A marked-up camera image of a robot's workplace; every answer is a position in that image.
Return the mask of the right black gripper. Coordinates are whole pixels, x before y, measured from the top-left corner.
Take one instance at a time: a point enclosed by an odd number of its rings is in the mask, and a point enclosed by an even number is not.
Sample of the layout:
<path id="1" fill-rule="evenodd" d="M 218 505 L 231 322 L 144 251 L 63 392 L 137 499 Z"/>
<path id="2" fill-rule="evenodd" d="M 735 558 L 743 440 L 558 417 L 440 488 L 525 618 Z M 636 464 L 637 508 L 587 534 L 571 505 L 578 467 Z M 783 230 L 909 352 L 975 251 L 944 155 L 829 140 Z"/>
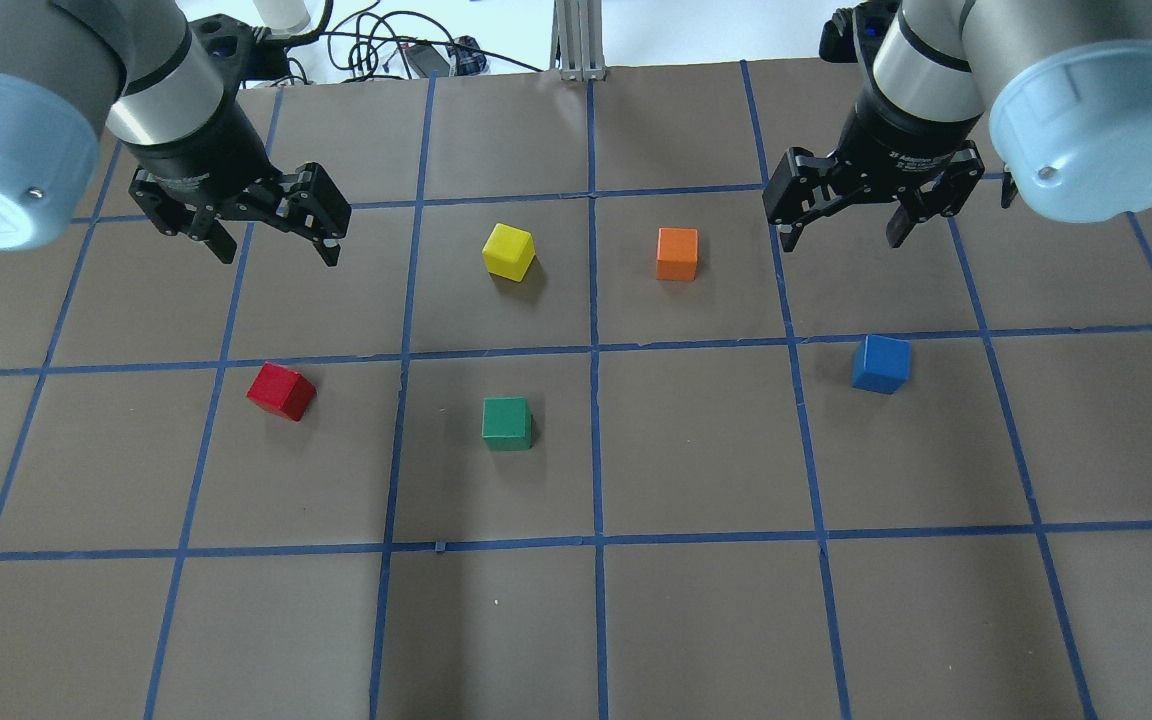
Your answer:
<path id="1" fill-rule="evenodd" d="M 888 247 L 904 245 L 915 225 L 956 217 L 986 172 L 979 149 L 963 145 L 979 119 L 916 118 L 864 85 L 838 138 L 836 158 L 795 146 L 771 173 L 761 202 L 781 249 L 795 250 L 808 225 L 852 205 L 896 199 L 884 229 Z M 929 190 L 914 185 L 929 179 Z M 897 192 L 901 185 L 905 190 Z"/>

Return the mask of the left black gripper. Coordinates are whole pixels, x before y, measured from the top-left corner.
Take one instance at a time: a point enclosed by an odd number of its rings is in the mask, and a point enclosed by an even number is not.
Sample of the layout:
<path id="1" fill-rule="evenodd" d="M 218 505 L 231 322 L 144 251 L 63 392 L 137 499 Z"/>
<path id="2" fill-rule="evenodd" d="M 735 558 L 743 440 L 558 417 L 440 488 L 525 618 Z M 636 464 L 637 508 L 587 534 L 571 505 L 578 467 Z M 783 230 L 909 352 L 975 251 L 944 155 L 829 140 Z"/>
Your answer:
<path id="1" fill-rule="evenodd" d="M 127 149 L 138 162 L 128 195 L 156 232 L 200 243 L 229 265 L 237 242 L 218 213 L 256 213 L 276 232 L 310 242 L 329 268 L 338 266 L 351 205 L 319 162 L 280 173 L 236 94 L 225 96 L 212 118 L 180 141 Z"/>

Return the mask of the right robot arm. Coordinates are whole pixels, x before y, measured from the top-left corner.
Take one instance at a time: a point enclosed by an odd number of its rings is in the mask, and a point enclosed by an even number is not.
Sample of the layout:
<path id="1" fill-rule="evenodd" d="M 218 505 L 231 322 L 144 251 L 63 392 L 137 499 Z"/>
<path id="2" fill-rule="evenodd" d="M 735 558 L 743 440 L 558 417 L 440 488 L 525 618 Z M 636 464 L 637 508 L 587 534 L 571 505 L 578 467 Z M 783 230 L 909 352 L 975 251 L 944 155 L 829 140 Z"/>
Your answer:
<path id="1" fill-rule="evenodd" d="M 823 61 L 861 90 L 835 149 L 791 147 L 765 184 L 765 219 L 790 252 L 809 223 L 890 204 L 890 247 L 954 217 L 986 164 L 1001 205 L 1064 223 L 1152 209 L 1152 1 L 864 1 L 820 32 Z"/>

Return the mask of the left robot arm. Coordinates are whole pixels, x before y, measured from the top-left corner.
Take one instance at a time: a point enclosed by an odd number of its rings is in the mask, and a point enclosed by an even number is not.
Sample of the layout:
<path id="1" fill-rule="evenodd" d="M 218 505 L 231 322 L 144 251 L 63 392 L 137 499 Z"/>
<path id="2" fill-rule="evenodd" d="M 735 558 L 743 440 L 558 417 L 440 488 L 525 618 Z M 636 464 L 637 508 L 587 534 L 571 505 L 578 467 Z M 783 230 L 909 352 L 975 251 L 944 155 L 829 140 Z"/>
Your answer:
<path id="1" fill-rule="evenodd" d="M 227 223 L 265 223 L 338 264 L 343 194 L 317 162 L 279 170 L 237 100 L 252 56 L 306 41 L 173 1 L 0 1 L 0 251 L 65 232 L 109 132 L 156 232 L 229 264 Z"/>

